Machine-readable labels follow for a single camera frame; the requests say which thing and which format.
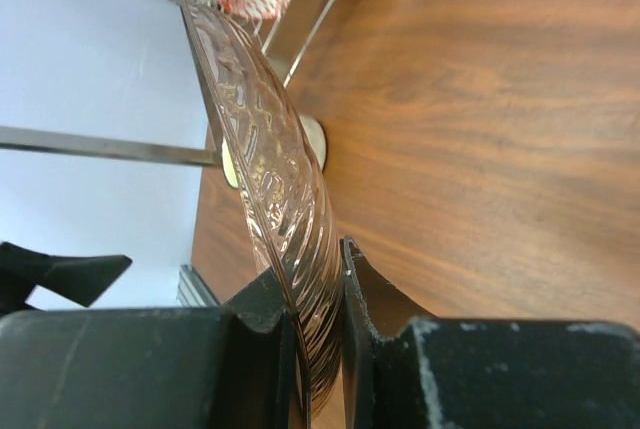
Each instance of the black object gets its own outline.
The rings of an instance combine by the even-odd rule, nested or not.
[[[60,257],[0,244],[0,317],[33,309],[26,303],[42,286],[89,307],[131,265],[126,256]]]
[[[639,427],[632,330],[436,319],[351,239],[342,251],[349,429]],[[297,429],[300,407],[294,332],[271,272],[217,308],[0,320],[3,429]]]

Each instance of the transparent glass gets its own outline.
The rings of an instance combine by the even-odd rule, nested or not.
[[[310,391],[317,415],[338,373],[342,329],[341,257],[324,179],[282,83],[253,39],[215,9],[186,11],[206,56],[258,271],[276,272],[299,317],[310,376],[303,392]]]

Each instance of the white backdrop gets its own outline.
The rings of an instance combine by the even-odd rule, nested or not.
[[[177,6],[0,0],[0,125],[203,147],[206,116]],[[101,307],[174,304],[200,170],[0,150],[0,241],[134,265]],[[67,306],[38,293],[41,307]]]

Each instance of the wood grain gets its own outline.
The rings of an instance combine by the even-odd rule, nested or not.
[[[339,0],[290,94],[341,230],[429,311],[640,329],[640,0]],[[206,171],[222,298],[254,276],[243,224]]]

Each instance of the wooden table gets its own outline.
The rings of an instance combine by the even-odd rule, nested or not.
[[[640,0],[339,0],[290,93],[341,230],[429,311],[640,329]],[[216,170],[194,264],[255,275]]]

